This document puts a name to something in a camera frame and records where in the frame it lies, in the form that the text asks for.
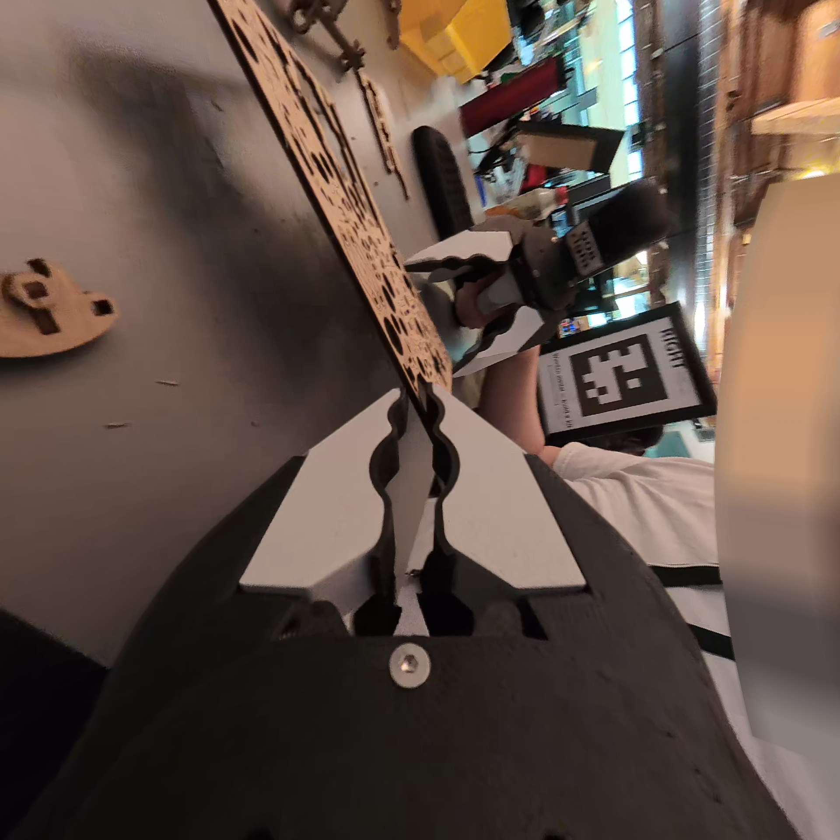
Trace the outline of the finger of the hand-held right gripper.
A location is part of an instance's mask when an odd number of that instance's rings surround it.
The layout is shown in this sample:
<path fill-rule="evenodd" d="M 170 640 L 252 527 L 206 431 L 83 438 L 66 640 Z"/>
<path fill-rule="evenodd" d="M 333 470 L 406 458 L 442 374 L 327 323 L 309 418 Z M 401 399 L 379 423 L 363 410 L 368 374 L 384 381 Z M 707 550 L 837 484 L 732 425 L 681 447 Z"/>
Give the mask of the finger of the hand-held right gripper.
<path fill-rule="evenodd" d="M 455 364 L 453 376 L 472 375 L 520 354 L 543 324 L 542 314 L 533 308 L 519 308 L 488 324 Z"/>
<path fill-rule="evenodd" d="M 475 270 L 479 277 L 507 264 L 513 248 L 506 230 L 466 230 L 430 245 L 405 261 L 411 274 L 430 282 L 452 280 Z"/>

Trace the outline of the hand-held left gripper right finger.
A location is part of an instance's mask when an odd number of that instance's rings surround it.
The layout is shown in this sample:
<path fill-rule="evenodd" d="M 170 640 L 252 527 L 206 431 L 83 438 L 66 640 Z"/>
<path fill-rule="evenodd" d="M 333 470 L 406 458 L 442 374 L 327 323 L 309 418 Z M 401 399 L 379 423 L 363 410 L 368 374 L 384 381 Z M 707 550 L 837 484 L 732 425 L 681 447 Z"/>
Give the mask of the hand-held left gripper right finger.
<path fill-rule="evenodd" d="M 440 385 L 426 389 L 426 409 L 437 490 L 429 634 L 547 634 L 532 600 L 586 582 L 529 457 Z"/>

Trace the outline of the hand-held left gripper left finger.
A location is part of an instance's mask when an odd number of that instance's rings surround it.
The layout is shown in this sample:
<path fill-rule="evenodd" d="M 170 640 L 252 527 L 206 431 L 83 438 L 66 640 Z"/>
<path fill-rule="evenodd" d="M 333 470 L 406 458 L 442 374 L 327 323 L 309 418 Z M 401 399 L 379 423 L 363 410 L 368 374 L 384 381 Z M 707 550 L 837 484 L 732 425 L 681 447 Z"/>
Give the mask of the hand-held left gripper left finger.
<path fill-rule="evenodd" d="M 396 603 L 392 501 L 403 391 L 393 389 L 305 455 L 239 578 L 248 593 L 332 604 L 359 635 L 392 635 Z"/>

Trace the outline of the long curved wooden model part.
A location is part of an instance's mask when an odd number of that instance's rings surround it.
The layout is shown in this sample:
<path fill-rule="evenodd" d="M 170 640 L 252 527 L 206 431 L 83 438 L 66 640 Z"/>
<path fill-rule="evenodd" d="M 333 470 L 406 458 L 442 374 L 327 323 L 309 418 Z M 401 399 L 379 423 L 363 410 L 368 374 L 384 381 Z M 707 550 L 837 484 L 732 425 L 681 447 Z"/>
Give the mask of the long curved wooden model part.
<path fill-rule="evenodd" d="M 402 190 L 404 200 L 411 200 L 411 193 L 403 171 L 402 162 L 396 151 L 392 136 L 392 126 L 385 107 L 385 100 L 379 87 L 363 70 L 356 69 L 354 75 L 360 87 L 371 126 L 378 143 L 385 172 L 396 178 Z"/>

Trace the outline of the laser-cut wooden sheet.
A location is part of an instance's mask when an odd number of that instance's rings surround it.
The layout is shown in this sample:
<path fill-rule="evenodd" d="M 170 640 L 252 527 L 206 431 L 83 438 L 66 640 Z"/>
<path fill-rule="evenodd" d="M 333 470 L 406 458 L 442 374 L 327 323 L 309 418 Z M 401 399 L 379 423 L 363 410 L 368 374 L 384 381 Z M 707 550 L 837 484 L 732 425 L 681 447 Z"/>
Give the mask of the laser-cut wooden sheet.
<path fill-rule="evenodd" d="M 452 363 L 334 100 L 256 2 L 208 4 L 430 432 L 438 415 L 436 390 L 451 393 Z"/>

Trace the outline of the person's right forearm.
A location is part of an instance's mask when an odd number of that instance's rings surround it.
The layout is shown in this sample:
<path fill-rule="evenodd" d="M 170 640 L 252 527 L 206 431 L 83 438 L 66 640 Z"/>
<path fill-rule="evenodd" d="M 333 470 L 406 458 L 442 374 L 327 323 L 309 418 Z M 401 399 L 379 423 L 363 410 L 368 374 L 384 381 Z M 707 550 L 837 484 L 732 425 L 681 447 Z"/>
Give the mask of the person's right forearm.
<path fill-rule="evenodd" d="M 553 467 L 560 449 L 546 443 L 538 407 L 540 347 L 485 369 L 478 414 L 528 455 Z"/>

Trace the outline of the person's right hand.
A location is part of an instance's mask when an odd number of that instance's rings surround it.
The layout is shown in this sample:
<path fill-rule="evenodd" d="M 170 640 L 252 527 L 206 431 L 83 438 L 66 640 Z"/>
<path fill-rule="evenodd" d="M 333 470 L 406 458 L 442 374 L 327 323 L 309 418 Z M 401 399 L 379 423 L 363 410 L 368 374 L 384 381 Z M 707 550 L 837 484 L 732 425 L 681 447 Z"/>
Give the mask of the person's right hand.
<path fill-rule="evenodd" d="M 487 324 L 498 319 L 509 307 L 496 307 L 487 312 L 480 309 L 478 298 L 484 289 L 492 286 L 501 276 L 496 271 L 482 278 L 464 283 L 455 294 L 455 316 L 466 329 L 483 330 Z"/>

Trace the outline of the black ribbed wrist rest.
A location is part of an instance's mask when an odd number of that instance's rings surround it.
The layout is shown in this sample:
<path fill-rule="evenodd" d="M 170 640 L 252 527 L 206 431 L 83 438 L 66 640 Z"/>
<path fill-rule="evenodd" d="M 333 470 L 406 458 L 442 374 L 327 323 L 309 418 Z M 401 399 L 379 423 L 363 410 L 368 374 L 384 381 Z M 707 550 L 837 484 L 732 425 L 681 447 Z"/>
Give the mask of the black ribbed wrist rest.
<path fill-rule="evenodd" d="M 466 184 L 451 145 L 436 129 L 422 125 L 412 133 L 413 153 L 427 205 L 440 240 L 473 227 Z"/>

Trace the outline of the plastic bottle red cap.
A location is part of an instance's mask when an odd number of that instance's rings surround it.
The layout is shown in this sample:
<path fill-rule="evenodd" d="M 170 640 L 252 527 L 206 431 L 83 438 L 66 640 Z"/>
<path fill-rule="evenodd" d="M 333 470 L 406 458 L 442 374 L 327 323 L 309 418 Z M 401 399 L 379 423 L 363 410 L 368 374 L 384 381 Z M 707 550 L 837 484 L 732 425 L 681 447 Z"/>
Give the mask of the plastic bottle red cap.
<path fill-rule="evenodd" d="M 567 202 L 568 190 L 565 185 L 537 187 L 518 196 L 517 216 L 538 222 L 564 208 Z"/>

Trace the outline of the brown cardboard board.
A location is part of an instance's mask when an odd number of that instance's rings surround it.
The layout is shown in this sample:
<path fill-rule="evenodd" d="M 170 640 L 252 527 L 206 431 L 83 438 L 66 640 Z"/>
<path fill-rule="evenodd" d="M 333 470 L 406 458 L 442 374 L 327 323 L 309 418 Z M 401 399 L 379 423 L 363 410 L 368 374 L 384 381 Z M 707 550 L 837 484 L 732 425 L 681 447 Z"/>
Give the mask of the brown cardboard board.
<path fill-rule="evenodd" d="M 515 141 L 526 161 L 520 191 L 525 193 L 541 186 L 559 172 L 608 175 L 625 134 L 625 129 L 557 120 L 519 120 Z"/>

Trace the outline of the black framed marker sign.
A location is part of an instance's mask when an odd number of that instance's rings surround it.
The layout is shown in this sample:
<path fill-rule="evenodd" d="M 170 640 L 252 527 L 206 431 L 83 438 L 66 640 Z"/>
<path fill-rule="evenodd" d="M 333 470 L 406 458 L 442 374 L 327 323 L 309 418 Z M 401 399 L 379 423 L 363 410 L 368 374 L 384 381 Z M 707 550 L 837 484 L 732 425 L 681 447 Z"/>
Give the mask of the black framed marker sign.
<path fill-rule="evenodd" d="M 717 395 L 677 302 L 541 348 L 538 406 L 549 445 L 714 417 Z"/>

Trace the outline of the person's white shirt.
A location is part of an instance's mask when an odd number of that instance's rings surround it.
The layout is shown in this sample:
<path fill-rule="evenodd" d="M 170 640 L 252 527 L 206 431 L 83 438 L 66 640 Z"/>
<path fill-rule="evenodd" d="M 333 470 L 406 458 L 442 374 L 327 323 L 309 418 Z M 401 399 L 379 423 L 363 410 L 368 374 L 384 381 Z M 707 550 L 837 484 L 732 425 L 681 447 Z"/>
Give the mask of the person's white shirt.
<path fill-rule="evenodd" d="M 751 733 L 719 571 L 713 464 L 559 449 L 553 471 L 651 568 L 695 634 L 738 740 L 800 837 L 838 839 L 838 767 Z"/>

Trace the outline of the red cloth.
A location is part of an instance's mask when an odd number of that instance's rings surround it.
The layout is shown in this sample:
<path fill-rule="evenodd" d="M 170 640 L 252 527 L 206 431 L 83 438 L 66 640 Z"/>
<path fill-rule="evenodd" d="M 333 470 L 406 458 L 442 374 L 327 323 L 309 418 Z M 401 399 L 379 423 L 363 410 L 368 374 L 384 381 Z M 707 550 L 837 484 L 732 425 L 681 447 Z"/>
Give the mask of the red cloth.
<path fill-rule="evenodd" d="M 465 138 L 530 110 L 554 93 L 566 89 L 567 69 L 562 55 L 552 56 L 515 74 L 459 108 L 459 124 Z"/>

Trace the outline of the yellow plastic bin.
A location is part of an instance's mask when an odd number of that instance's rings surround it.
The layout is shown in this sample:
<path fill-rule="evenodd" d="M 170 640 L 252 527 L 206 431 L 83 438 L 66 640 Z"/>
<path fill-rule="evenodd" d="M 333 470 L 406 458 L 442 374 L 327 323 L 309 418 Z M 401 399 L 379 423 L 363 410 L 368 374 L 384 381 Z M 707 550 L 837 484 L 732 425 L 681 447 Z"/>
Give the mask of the yellow plastic bin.
<path fill-rule="evenodd" d="M 402 1 L 400 44 L 436 77 L 466 84 L 512 39 L 505 1 Z"/>

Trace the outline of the small heart-shaped wooden part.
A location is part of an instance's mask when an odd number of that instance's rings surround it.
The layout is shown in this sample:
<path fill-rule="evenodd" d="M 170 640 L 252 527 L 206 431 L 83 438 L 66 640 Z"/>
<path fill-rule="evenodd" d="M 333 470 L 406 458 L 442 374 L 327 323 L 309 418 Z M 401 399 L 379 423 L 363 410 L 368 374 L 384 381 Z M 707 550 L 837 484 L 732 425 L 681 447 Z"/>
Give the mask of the small heart-shaped wooden part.
<path fill-rule="evenodd" d="M 45 259 L 2 275 L 1 357 L 41 358 L 89 344 L 119 318 L 116 301 L 82 290 L 65 270 Z"/>

